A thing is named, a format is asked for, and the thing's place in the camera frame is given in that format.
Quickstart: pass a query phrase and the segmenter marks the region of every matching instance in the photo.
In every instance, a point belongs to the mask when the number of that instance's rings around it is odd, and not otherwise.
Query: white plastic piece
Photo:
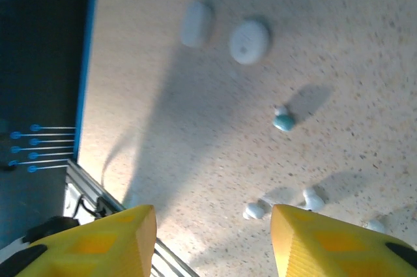
[[[80,195],[80,192],[77,190],[77,188],[75,188],[73,184],[68,184],[65,191],[63,216],[72,217]],[[92,207],[90,203],[85,202],[85,204],[89,209],[94,210],[94,207]],[[75,218],[81,225],[94,221],[94,216],[88,213],[85,209],[78,209]]]
[[[268,51],[268,29],[255,20],[244,22],[233,31],[229,47],[232,58],[243,65],[258,62]]]
[[[365,224],[364,228],[376,231],[378,233],[385,233],[385,226],[378,220],[370,220],[368,223]]]
[[[200,1],[192,1],[186,10],[181,27],[181,42],[191,48],[200,48],[209,39],[212,25],[211,9]]]
[[[285,106],[280,106],[275,109],[275,116],[288,115],[288,109]]]
[[[29,243],[24,243],[22,239],[23,237],[16,239],[15,241],[13,241],[12,243],[0,250],[0,264],[6,261],[10,256],[15,254],[16,252],[22,251],[27,248]]]
[[[260,220],[265,215],[265,211],[256,203],[249,203],[243,212],[243,217],[247,220],[255,218]]]
[[[303,190],[302,195],[306,201],[305,205],[298,206],[301,209],[317,212],[324,207],[324,201],[317,195],[313,188]]]

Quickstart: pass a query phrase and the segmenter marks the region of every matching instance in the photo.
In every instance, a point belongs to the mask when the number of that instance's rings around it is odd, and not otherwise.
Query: beige table surface
[[[323,214],[381,215],[417,243],[417,0],[207,0],[200,50],[179,42],[190,0],[98,0],[80,164],[127,206],[155,204],[158,236],[202,276],[277,276],[267,195],[297,204],[316,184]],[[241,66],[244,18],[273,32]],[[299,120],[272,126],[274,106]]]

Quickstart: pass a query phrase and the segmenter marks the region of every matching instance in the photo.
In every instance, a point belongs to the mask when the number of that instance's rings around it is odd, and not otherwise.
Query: metal frame
[[[72,184],[84,195],[84,199],[93,207],[102,211],[105,209],[106,216],[125,210],[111,194],[109,194],[98,182],[96,182],[75,161],[69,160],[66,168],[66,183]],[[170,276],[199,277],[182,259],[175,255],[159,238],[156,238],[154,256],[157,255],[170,269]],[[156,264],[152,264],[152,275],[163,277]]]

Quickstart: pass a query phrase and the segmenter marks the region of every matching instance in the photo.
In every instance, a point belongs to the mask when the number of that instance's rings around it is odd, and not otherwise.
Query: white round object
[[[246,218],[245,215],[249,216],[250,218],[260,220],[265,215],[265,211],[256,203],[249,203],[244,211],[244,218]]]
[[[252,217],[250,217],[248,214],[246,214],[246,211],[243,212],[242,216],[245,220],[251,220],[252,219]]]
[[[254,64],[268,51],[268,29],[261,22],[246,21],[233,31],[229,47],[236,62],[243,65]]]
[[[278,108],[275,109],[275,115],[279,116],[279,115],[288,115],[288,109],[285,106],[280,106]]]
[[[301,209],[317,212],[324,207],[324,201],[319,197],[313,188],[307,188],[303,190],[302,195],[306,204],[300,206]]]
[[[385,226],[383,223],[381,223],[378,220],[370,220],[367,224],[364,226],[367,229],[376,231],[378,233],[385,233]]]
[[[200,1],[192,1],[181,27],[181,42],[191,48],[200,48],[209,39],[212,25],[211,9]]]

